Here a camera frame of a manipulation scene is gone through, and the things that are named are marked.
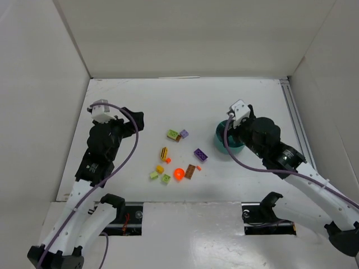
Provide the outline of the yellow striped lego piece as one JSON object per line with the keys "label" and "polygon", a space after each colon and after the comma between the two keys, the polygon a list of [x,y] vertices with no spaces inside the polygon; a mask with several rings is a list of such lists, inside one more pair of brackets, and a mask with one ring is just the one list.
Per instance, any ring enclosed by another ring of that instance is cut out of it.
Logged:
{"label": "yellow striped lego piece", "polygon": [[161,149],[161,152],[160,152],[160,159],[162,161],[166,161],[167,160],[167,154],[168,154],[168,148],[167,147],[163,147]]}

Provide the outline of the light purple square lego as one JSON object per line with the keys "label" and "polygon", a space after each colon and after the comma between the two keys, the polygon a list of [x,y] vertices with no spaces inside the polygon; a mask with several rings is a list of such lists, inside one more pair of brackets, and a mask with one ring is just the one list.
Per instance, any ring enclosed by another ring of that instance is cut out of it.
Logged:
{"label": "light purple square lego", "polygon": [[183,129],[181,132],[180,132],[180,134],[179,134],[182,138],[186,138],[186,137],[188,137],[188,132],[185,130],[185,129]]}

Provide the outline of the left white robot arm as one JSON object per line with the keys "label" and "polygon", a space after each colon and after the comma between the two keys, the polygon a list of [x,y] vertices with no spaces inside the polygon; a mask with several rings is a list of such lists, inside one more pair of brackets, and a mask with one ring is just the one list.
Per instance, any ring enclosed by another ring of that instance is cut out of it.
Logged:
{"label": "left white robot arm", "polygon": [[104,186],[120,170],[114,160],[121,141],[144,129],[144,114],[119,108],[126,122],[112,116],[110,108],[103,101],[88,108],[93,126],[70,196],[48,236],[27,254],[35,268],[82,268],[90,245],[124,213],[125,199],[107,193]]}

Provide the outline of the small yellow lego brick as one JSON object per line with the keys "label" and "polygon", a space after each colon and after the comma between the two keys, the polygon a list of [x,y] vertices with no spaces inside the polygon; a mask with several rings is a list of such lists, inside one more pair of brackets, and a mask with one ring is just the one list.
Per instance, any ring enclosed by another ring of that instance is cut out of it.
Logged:
{"label": "small yellow lego brick", "polygon": [[156,167],[156,171],[157,171],[159,174],[163,174],[163,173],[164,173],[164,168],[163,168],[162,166],[158,165],[158,166]]}

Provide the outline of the dark purple long lego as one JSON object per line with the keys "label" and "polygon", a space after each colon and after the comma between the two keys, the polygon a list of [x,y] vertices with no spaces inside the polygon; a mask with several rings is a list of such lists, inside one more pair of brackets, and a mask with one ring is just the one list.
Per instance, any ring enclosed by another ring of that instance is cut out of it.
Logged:
{"label": "dark purple long lego", "polygon": [[201,162],[205,162],[208,159],[208,156],[199,148],[194,151],[194,155]]}

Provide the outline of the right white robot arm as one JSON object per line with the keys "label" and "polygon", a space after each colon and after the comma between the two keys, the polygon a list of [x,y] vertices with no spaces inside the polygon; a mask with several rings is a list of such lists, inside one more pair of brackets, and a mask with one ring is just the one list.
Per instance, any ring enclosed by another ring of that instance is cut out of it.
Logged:
{"label": "right white robot arm", "polygon": [[358,204],[336,190],[318,174],[295,148],[280,140],[280,128],[269,118],[253,115],[241,120],[230,117],[223,135],[243,143],[264,168],[242,167],[259,173],[272,173],[294,186],[322,209],[314,213],[303,206],[290,207],[289,199],[270,192],[260,202],[260,212],[271,221],[290,220],[326,237],[341,253],[358,255]]}

